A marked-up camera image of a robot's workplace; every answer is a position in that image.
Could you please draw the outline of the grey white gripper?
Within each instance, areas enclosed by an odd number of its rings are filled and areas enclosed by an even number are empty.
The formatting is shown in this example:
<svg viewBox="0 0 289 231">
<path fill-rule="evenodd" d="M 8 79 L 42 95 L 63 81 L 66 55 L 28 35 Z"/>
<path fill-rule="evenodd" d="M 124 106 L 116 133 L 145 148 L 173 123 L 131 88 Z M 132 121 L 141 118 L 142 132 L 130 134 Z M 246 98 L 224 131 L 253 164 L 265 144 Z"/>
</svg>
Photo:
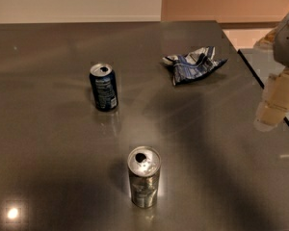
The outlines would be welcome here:
<svg viewBox="0 0 289 231">
<path fill-rule="evenodd" d="M 254 48 L 274 51 L 276 62 L 289 66 L 289 13 L 258 40 Z M 289 67 L 285 67 L 275 79 L 269 78 L 263 89 L 262 100 L 258 105 L 254 126 L 261 132 L 276 128 L 289 113 Z"/>
</svg>

